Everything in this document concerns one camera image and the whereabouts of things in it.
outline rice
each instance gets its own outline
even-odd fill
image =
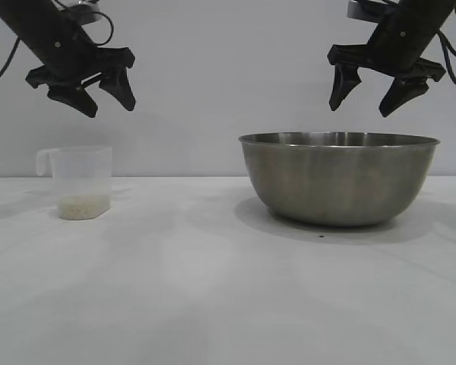
[[[109,195],[79,195],[59,198],[58,214],[62,219],[82,221],[94,219],[111,207]]]

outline metal bowl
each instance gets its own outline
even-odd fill
[[[376,133],[244,135],[246,166],[273,211],[339,227],[388,221],[416,198],[432,162],[434,138]]]

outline bowl rim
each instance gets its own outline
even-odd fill
[[[315,144],[283,144],[283,143],[275,143],[275,142],[266,142],[266,141],[253,141],[249,138],[254,136],[261,136],[261,135],[278,135],[278,134],[287,134],[287,135],[298,135],[298,134],[310,134],[310,135],[327,135],[333,133],[344,133],[344,134],[354,134],[354,135],[386,135],[386,136],[394,136],[394,137],[411,137],[411,138],[421,138],[423,143],[412,143],[412,144],[393,144],[393,145],[381,145],[381,146],[337,146],[337,145],[315,145]],[[238,140],[242,144],[260,144],[260,145],[267,145],[267,146],[274,146],[274,147],[291,147],[291,148],[344,148],[344,149],[361,149],[361,148],[406,148],[406,147],[424,147],[424,146],[436,146],[441,144],[441,141],[432,138],[426,137],[423,135],[404,135],[401,133],[378,133],[378,132],[268,132],[268,133],[254,133],[248,135],[241,135],[238,137]]]

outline robotic arm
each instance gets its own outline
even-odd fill
[[[392,76],[394,82],[380,104],[384,117],[415,97],[424,95],[427,80],[440,81],[444,68],[420,58],[432,38],[456,8],[456,0],[350,0],[348,16],[378,23],[365,45],[333,45],[328,54],[334,65],[330,107],[336,110],[361,82],[358,68]]]
[[[100,48],[81,27],[99,19],[97,2],[60,11],[51,0],[0,0],[0,18],[43,63],[26,81],[33,88],[47,84],[49,99],[91,118],[98,107],[85,88],[97,82],[127,110],[135,107],[126,71],[135,61],[130,49]]]

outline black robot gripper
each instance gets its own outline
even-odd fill
[[[47,97],[69,105],[79,112],[95,117],[98,106],[86,92],[86,87],[100,82],[100,89],[115,97],[125,109],[132,111],[135,97],[127,78],[127,68],[134,64],[135,56],[129,48],[98,48],[94,62],[79,75],[69,79],[55,77],[46,66],[31,70],[26,81],[33,88],[49,85]]]
[[[333,45],[328,54],[328,60],[334,65],[334,84],[329,102],[333,111],[338,109],[350,92],[361,83],[358,68],[370,68],[394,78],[390,90],[379,107],[384,117],[415,97],[424,95],[429,89],[428,79],[440,81],[446,73],[439,63],[422,58],[419,58],[406,72],[383,67],[372,61],[367,45]]]

